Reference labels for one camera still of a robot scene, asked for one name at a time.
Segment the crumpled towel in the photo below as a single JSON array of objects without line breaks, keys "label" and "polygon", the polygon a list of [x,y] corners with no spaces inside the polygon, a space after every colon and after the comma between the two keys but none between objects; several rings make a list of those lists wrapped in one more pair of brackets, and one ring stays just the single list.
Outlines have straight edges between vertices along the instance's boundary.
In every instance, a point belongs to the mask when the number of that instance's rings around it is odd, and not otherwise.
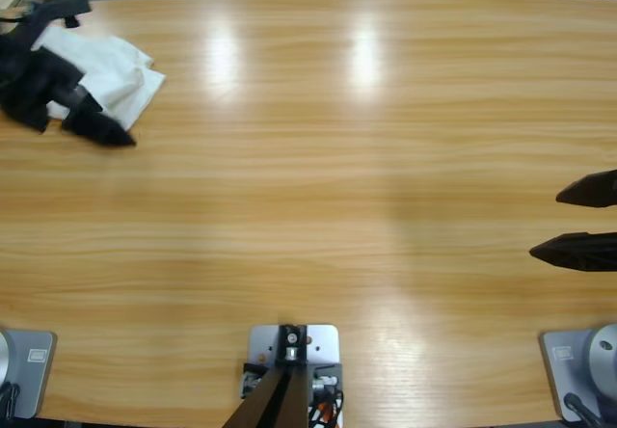
[{"label": "crumpled towel", "polygon": [[[134,45],[116,37],[87,39],[51,26],[35,44],[67,59],[86,73],[79,84],[128,130],[148,106],[165,80],[149,69],[152,58]],[[63,120],[68,109],[56,102],[48,105],[49,116]]]}]

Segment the wood grain surface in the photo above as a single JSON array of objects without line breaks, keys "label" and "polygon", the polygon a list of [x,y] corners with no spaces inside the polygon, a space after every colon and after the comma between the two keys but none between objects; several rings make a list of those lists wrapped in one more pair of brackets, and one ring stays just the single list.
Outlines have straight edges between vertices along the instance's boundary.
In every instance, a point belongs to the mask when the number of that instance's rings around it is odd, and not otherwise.
[{"label": "wood grain surface", "polygon": [[0,323],[51,330],[43,416],[224,424],[252,325],[340,330],[345,424],[555,419],[539,333],[617,276],[527,250],[617,168],[609,0],[123,0],[79,31],[168,75],[106,150],[0,122]]}]

